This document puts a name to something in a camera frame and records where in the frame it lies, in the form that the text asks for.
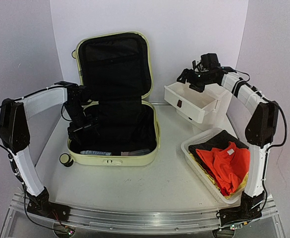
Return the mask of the white three-drawer storage cabinet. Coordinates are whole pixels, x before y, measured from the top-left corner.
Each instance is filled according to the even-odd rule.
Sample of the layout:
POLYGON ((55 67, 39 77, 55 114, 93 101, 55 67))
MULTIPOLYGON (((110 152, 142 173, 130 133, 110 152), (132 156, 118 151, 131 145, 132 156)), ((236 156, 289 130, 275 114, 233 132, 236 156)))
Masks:
POLYGON ((176 112, 201 130, 219 127, 226 117, 232 94, 218 84, 206 85, 203 92, 189 88, 189 83, 165 86, 164 99, 176 112))

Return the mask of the white perforated plastic basket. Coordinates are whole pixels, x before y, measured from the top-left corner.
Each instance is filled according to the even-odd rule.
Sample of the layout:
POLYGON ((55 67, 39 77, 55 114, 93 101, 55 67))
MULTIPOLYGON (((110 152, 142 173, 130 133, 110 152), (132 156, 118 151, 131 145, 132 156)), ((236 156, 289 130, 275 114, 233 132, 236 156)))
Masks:
POLYGON ((219 148, 223 150, 229 146, 230 142, 235 143, 237 148, 248 148, 246 144, 219 127, 201 132, 181 144, 186 161, 194 173, 200 178, 214 198, 218 202, 225 204, 235 204, 240 200, 248 177, 243 180, 234 193, 228 193, 227 190, 218 184, 218 180, 210 168, 198 157, 196 149, 201 148, 202 150, 210 151, 212 148, 219 148))

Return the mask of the white grey tube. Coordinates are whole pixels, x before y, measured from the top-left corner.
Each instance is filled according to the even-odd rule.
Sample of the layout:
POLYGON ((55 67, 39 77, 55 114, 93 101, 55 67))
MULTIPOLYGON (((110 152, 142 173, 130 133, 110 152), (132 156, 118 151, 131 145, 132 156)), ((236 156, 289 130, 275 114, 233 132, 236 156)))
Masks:
POLYGON ((112 152, 84 150, 84 151, 81 151, 80 154, 81 155, 91 155, 91 156, 111 156, 112 152))

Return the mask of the black garment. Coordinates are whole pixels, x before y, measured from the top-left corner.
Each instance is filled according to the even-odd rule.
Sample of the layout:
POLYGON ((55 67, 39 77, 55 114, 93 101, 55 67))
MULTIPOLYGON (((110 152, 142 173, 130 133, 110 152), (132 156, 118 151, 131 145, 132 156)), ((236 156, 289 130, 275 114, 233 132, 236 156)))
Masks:
POLYGON ((217 148, 217 149, 224 150, 228 148, 229 142, 234 142, 237 148, 239 149, 241 148, 248 149, 247 145, 245 145, 239 139, 229 134, 226 130, 222 130, 220 133, 208 139, 206 142, 189 145, 188 149, 189 149, 189 152, 193 155, 196 162, 202 165, 205 163, 202 161, 202 158, 197 154, 196 149, 211 151, 213 148, 217 148))

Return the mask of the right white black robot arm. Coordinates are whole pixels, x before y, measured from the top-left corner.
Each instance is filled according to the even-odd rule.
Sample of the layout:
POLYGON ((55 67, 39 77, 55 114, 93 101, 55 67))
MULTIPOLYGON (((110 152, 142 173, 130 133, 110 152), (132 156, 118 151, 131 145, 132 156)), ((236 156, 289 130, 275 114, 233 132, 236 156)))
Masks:
POLYGON ((273 144, 278 116, 285 115, 283 110, 277 102, 267 99, 229 66, 218 66, 203 72, 184 69, 177 81, 189 83, 189 87, 197 92, 202 92, 206 85, 216 83, 230 91, 250 112, 251 119, 245 129, 250 149, 248 181, 240 205, 221 209, 218 214, 223 228, 261 218, 268 198, 265 180, 269 152, 273 147, 284 145, 283 142, 273 144))

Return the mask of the orange red garment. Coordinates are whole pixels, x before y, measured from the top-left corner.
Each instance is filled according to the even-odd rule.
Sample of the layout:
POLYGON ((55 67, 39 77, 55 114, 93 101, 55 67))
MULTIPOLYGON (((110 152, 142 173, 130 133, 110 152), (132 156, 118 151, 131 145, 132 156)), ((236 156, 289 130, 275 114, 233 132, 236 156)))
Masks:
POLYGON ((249 171, 250 151, 238 148, 229 142, 226 149, 212 148, 210 151, 196 149, 195 152, 215 175, 219 185, 228 193, 234 193, 249 171))

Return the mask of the pale green hard-shell suitcase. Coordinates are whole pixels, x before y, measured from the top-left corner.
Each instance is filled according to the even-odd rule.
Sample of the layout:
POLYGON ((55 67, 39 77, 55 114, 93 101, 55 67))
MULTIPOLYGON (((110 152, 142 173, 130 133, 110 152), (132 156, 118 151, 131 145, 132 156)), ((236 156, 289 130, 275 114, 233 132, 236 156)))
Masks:
POLYGON ((160 148, 160 126, 154 106, 146 101, 153 88, 149 48, 137 32, 92 37, 78 43, 76 59, 80 85, 92 92, 85 115, 98 117, 96 132, 88 132, 84 144, 68 138, 68 152, 60 162, 95 166, 145 166, 160 148), (121 152, 150 149, 143 156, 121 152), (112 152, 111 156, 81 155, 84 150, 112 152))

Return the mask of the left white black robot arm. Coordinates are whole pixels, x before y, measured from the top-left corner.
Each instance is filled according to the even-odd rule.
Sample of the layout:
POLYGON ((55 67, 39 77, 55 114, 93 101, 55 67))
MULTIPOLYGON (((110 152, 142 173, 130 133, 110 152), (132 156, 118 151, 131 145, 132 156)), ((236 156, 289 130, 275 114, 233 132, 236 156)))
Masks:
POLYGON ((69 206, 49 201, 49 192, 39 179, 29 151, 28 120, 56 105, 64 105, 71 119, 68 138, 81 143, 82 132, 98 123, 83 112, 82 106, 91 98, 92 92, 86 86, 60 81, 21 98, 7 98, 0 105, 0 147, 8 153, 13 173, 23 186, 24 196, 30 199, 24 207, 26 212, 60 223, 67 221, 70 213, 69 206))

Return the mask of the yellow garment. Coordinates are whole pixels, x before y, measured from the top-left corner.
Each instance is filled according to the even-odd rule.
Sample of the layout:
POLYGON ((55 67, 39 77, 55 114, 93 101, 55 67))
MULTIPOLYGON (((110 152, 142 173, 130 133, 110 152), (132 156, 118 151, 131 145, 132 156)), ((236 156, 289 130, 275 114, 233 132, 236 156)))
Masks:
POLYGON ((239 184, 237 190, 234 193, 228 192, 225 188, 219 186, 217 179, 213 175, 213 173, 210 171, 210 169, 205 169, 198 161, 197 157, 195 157, 191 152, 188 152, 188 154, 191 156, 191 158, 196 162, 196 164, 202 169, 206 177, 211 181, 211 183, 215 186, 215 188, 221 193, 221 195, 224 196, 225 199, 231 198, 233 195, 235 195, 239 190, 245 188, 247 180, 248 180, 248 173, 245 175, 243 181, 239 184))

